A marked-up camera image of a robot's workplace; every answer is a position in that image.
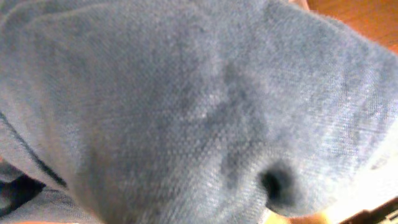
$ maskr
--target brown wooden surface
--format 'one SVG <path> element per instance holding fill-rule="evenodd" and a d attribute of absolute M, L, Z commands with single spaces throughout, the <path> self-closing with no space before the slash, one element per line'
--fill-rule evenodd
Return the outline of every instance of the brown wooden surface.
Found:
<path fill-rule="evenodd" d="M 308 0 L 308 4 L 398 53 L 398 0 Z"/>

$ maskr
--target fabric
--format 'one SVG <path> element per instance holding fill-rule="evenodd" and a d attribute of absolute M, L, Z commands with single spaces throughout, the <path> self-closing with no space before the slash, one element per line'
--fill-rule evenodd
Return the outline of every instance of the fabric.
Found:
<path fill-rule="evenodd" d="M 306 215 L 397 150 L 398 58 L 287 1 L 0 12 L 0 155 L 46 185 L 2 223 Z"/>

